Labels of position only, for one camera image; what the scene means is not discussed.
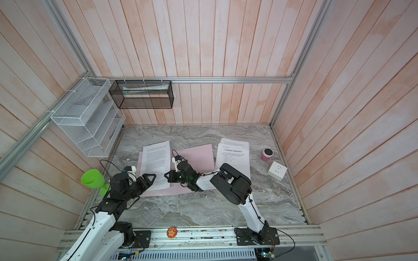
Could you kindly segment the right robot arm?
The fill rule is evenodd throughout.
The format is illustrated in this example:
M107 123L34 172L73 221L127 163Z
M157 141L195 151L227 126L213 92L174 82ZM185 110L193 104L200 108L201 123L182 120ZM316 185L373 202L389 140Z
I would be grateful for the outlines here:
M237 205L243 214L247 228L235 228L237 245L280 244L278 230L271 227L260 214L251 188L251 180L231 165L224 163L211 173L198 173L183 157L174 158L175 170L164 177L169 183L179 183L193 192L217 189L229 202Z

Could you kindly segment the pink folder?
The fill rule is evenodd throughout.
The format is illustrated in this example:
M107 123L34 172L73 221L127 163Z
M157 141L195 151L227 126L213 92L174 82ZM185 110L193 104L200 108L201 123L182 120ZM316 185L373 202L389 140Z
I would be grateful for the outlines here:
M212 144L190 147L179 150L178 153L188 160L189 164L196 172L209 173L215 170ZM148 189L141 197L174 196L191 192L190 189L183 187L179 183L171 183L170 188L152 191Z

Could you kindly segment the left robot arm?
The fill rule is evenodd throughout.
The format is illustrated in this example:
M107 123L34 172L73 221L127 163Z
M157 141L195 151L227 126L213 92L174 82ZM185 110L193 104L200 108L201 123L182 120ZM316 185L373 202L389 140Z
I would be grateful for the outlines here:
M106 261L119 248L131 249L136 241L133 226L118 219L127 210L128 202L138 200L156 177L155 174L143 174L132 181L126 171L116 174L89 225L61 260Z

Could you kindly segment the printed white paper sheet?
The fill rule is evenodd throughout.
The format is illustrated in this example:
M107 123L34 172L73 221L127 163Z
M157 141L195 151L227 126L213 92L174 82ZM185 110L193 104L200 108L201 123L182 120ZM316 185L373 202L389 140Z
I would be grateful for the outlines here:
M160 142L154 145L143 147L143 153L140 157L139 174L155 174L156 179L148 190L162 190L170 187L164 175L170 171L171 156L170 142Z

